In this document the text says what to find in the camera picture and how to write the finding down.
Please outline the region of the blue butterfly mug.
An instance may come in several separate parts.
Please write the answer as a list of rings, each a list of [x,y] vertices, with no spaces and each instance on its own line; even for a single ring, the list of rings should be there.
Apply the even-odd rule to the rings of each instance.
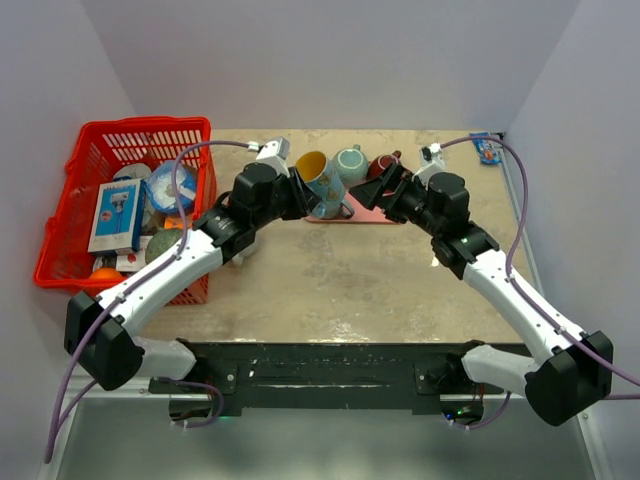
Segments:
[[[346,200],[346,188],[324,153],[305,153],[296,161],[296,169],[304,183],[320,198],[312,210],[312,218],[347,220],[353,217],[355,210]]]

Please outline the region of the white speckled mug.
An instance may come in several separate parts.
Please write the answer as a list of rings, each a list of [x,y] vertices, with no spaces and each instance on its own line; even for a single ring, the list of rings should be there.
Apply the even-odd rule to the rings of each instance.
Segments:
[[[252,256],[256,251],[256,248],[251,245],[247,248],[245,248],[244,250],[242,250],[241,252],[237,253],[233,258],[232,258],[232,263],[235,267],[240,267],[244,261]]]

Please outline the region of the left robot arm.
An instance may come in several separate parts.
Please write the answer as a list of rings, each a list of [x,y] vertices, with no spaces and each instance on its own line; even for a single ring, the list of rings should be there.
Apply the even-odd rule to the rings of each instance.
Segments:
[[[144,339],[151,317],[187,286],[222,267],[275,220],[308,216],[320,198],[295,168],[279,173],[251,163],[230,191],[191,229],[137,274],[97,297],[75,295],[67,307],[64,347],[106,391],[134,377],[168,377],[185,392],[200,390],[207,368],[181,341]]]

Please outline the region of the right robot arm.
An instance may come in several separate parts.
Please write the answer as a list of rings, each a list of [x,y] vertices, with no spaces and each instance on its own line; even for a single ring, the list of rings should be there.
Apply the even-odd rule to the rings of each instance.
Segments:
[[[480,293],[524,342],[527,357],[470,342],[445,369],[448,386],[469,392],[487,383],[524,397],[545,423],[559,426],[611,392],[612,341],[587,333],[554,309],[516,270],[498,243],[470,219],[462,177],[436,173],[427,182],[400,165],[353,187],[350,195],[396,223],[431,237],[441,266]]]

